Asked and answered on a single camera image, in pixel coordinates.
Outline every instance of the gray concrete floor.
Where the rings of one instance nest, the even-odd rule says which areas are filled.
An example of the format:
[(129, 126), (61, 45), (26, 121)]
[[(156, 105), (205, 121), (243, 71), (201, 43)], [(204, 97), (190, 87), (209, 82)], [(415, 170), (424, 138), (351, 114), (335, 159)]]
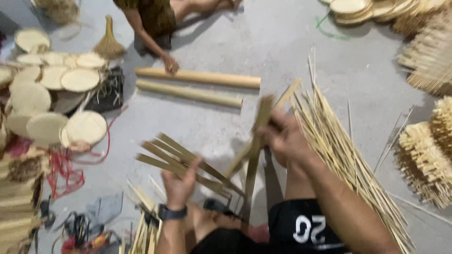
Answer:
[[(137, 55), (132, 46), (133, 31), (111, 0), (82, 1), (80, 20), (88, 25), (69, 42), (60, 39), (64, 28), (47, 27), (55, 51), (85, 52), (103, 36), (104, 16), (110, 14), (114, 20), (116, 39), (128, 46), (123, 64), (129, 109), (111, 129), (111, 149), (105, 162), (97, 166), (80, 166), (85, 169), (84, 187), (53, 204), (52, 209), (58, 215), (56, 225), (69, 212), (84, 211), (85, 204), (97, 196), (125, 188), (126, 179), (143, 187), (154, 201), (162, 202), (149, 177), (154, 177), (161, 184), (159, 170), (134, 159), (137, 153), (143, 152), (140, 142), (153, 139), (159, 132), (165, 132), (188, 149), (199, 152), (219, 170), (226, 170), (234, 153), (250, 137), (249, 130), (260, 95), (279, 96), (298, 77), (308, 85), (306, 58), (313, 45), (317, 53), (318, 83), (346, 128), (348, 87), (355, 143), (369, 165), (374, 167), (388, 137), (394, 136), (391, 130), (399, 114), (403, 112), (406, 115), (410, 108), (414, 108), (410, 123), (428, 120), (434, 99), (406, 84), (406, 74), (394, 60), (403, 47), (402, 38), (392, 34), (387, 25), (368, 22), (355, 28), (338, 28), (327, 19), (322, 25), (324, 30), (351, 37), (349, 41), (340, 41), (326, 37), (315, 28), (315, 17), (321, 18), (326, 12), (326, 8), (315, 0), (244, 0), (239, 13), (215, 14), (177, 34), (173, 39), (172, 54), (181, 68), (262, 77), (259, 93), (192, 85), (245, 98), (241, 111), (136, 91), (137, 77), (133, 74), (133, 68), (162, 66), (162, 63), (150, 56), (140, 58)], [(106, 117), (111, 119), (115, 114), (117, 112), (111, 112)], [(107, 139), (104, 139), (94, 151), (105, 152), (106, 147)], [(267, 220), (263, 161), (261, 159), (254, 192), (253, 225)], [(285, 172), (275, 166), (284, 192)], [(401, 179), (392, 155), (388, 156), (377, 177), (387, 191), (419, 203)], [(205, 188), (198, 187), (194, 201), (200, 202), (211, 195)], [(407, 231), (418, 253), (450, 253), (452, 243), (447, 240), (447, 235), (452, 234), (450, 226), (398, 201), (396, 203), (410, 223)], [(450, 208), (439, 211), (430, 204), (421, 206), (452, 220)], [(134, 210), (133, 203), (125, 198), (121, 218), (108, 227), (121, 232), (129, 228), (131, 221), (136, 227), (138, 220), (139, 214)], [(58, 234), (41, 230), (39, 252), (49, 253)]]

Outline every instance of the green string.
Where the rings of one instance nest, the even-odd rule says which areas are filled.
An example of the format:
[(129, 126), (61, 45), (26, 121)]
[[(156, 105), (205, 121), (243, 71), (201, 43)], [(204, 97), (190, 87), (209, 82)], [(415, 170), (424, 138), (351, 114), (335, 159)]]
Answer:
[(323, 28), (320, 26), (327, 18), (329, 15), (332, 14), (332, 11), (330, 11), (329, 13), (327, 13), (325, 15), (325, 17), (323, 17), (322, 19), (319, 19), (318, 16), (315, 17), (315, 20), (317, 21), (317, 25), (315, 28), (317, 28), (323, 35), (325, 35), (326, 37), (332, 38), (332, 39), (338, 39), (338, 40), (343, 40), (343, 41), (349, 41), (351, 39), (350, 36), (348, 35), (343, 35), (343, 34), (334, 34), (334, 33), (330, 33), (327, 32), (325, 30), (323, 30)]

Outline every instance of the black watch strap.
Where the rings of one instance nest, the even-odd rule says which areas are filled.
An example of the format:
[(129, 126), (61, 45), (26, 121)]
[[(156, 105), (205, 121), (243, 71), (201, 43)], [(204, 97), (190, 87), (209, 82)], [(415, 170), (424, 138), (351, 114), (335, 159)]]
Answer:
[(159, 205), (159, 218), (162, 221), (167, 220), (180, 220), (187, 216), (187, 206), (185, 206), (182, 210), (174, 211), (168, 209), (166, 205), (160, 204)]

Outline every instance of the hand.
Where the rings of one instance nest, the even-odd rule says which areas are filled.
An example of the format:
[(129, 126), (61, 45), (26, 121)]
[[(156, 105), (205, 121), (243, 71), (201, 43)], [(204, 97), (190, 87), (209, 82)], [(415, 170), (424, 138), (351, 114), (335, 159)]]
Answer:
[(201, 157), (196, 157), (185, 175), (180, 178), (175, 173), (162, 171), (163, 184), (165, 185), (168, 202), (166, 206), (170, 210), (182, 210), (193, 194), (196, 183), (196, 173), (199, 170)]
[(287, 160), (300, 160), (315, 154), (308, 146), (295, 117), (278, 110), (272, 110), (269, 125), (260, 127), (258, 133), (263, 135), (278, 163), (283, 166)]
[(176, 72), (179, 70), (179, 64), (176, 62), (176, 59), (174, 57), (170, 56), (169, 54), (165, 54), (162, 56), (162, 60), (165, 63), (165, 70), (166, 72), (170, 74), (176, 74)]

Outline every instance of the person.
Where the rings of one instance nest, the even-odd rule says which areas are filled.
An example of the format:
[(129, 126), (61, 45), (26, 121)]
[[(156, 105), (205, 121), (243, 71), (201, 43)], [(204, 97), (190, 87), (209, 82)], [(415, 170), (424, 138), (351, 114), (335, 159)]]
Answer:
[(211, 13), (217, 10), (237, 10), (242, 0), (113, 0), (122, 9), (135, 31), (136, 40), (165, 63), (167, 72), (177, 72), (179, 65), (166, 53), (155, 39), (171, 34), (176, 24), (191, 13)]
[(378, 214), (310, 149), (294, 117), (273, 110), (270, 124), (257, 135), (287, 167), (284, 201), (268, 214), (268, 243), (253, 241), (253, 227), (235, 217), (188, 202), (197, 158), (182, 179), (162, 171), (168, 198), (162, 209), (179, 216), (163, 216), (156, 254), (401, 253)]

